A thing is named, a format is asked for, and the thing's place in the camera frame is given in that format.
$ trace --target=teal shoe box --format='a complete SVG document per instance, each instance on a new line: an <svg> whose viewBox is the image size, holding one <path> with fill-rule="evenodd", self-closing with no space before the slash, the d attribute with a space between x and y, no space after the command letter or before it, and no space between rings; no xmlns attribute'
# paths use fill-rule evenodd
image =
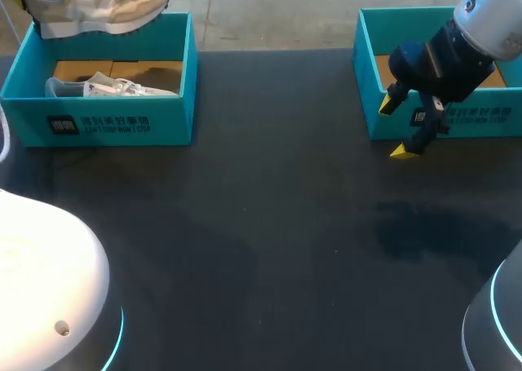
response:
<svg viewBox="0 0 522 371"><path fill-rule="evenodd" d="M453 7L379 8L359 12L353 65L371 139L406 139L418 128L422 105L417 91L389 117L378 114L386 95L376 56L389 55L403 41L429 40L453 16ZM449 135L522 135L522 58L496 63L505 88L477 88L464 102L447 108Z"/></svg>
<svg viewBox="0 0 522 371"><path fill-rule="evenodd" d="M59 60L183 61L179 97L44 98ZM29 28L0 103L27 147L188 145L197 47L188 13L165 12L134 33L42 40Z"/></svg>

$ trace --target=beige sneaker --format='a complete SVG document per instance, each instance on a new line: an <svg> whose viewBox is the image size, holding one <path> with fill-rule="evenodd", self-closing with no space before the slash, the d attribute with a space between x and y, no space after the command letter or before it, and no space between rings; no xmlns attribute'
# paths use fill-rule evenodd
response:
<svg viewBox="0 0 522 371"><path fill-rule="evenodd" d="M126 79L113 79L97 72L86 82L62 82L50 77L45 87L47 98L86 96L178 96L172 91L145 87Z"/></svg>
<svg viewBox="0 0 522 371"><path fill-rule="evenodd" d="M89 31L124 34L154 20L169 0L24 0L42 38Z"/></svg>

